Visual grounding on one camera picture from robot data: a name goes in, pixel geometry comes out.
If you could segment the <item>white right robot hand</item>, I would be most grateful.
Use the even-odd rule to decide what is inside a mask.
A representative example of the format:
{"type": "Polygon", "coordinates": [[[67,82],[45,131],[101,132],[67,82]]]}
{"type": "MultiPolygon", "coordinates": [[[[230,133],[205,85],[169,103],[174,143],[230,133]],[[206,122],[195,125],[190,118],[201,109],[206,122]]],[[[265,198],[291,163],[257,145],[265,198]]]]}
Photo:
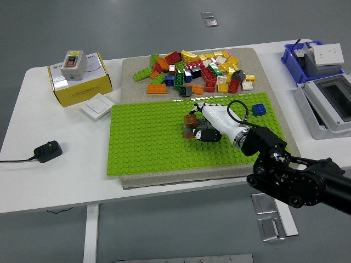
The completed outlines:
{"type": "Polygon", "coordinates": [[[249,127],[241,126],[234,121],[232,117],[238,118],[238,116],[232,110],[229,110],[228,113],[227,106],[207,102],[196,103],[194,106],[189,114],[201,112],[213,127],[213,129],[204,130],[192,128],[192,133],[196,139],[204,142],[217,142],[223,135],[227,135],[233,146],[237,148],[242,146],[249,132],[249,127]]]}

